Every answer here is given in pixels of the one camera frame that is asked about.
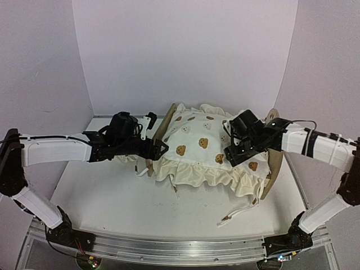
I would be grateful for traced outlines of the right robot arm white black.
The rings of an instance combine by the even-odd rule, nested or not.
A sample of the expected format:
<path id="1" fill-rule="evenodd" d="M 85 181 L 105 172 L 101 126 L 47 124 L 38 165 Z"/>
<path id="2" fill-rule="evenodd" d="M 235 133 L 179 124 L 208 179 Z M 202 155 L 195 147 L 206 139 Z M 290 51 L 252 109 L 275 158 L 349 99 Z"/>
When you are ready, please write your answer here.
<path id="1" fill-rule="evenodd" d="M 301 212 L 283 235 L 266 237 L 265 257 L 282 259 L 312 247 L 312 234 L 350 206 L 359 205 L 359 140 L 302 127 L 298 120 L 274 118 L 268 123 L 245 110 L 223 124 L 230 137 L 224 153 L 235 167 L 268 150 L 300 154 L 343 172 L 337 191 L 313 209 Z"/>

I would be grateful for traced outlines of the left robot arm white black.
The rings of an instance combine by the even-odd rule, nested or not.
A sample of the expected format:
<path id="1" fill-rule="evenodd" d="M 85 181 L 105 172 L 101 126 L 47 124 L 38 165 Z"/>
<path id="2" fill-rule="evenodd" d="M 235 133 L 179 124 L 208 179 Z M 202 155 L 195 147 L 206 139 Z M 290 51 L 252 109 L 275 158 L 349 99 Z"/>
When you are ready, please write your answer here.
<path id="1" fill-rule="evenodd" d="M 119 112 L 98 131 L 70 136 L 31 136 L 10 129 L 1 141 L 1 195 L 39 219 L 47 227 L 48 242 L 91 251 L 95 234 L 74 229 L 64 210 L 32 188 L 24 168 L 59 161 L 95 163 L 126 155 L 157 161 L 169 147 L 161 139 L 147 136 L 156 120 L 152 112 L 140 119 Z"/>

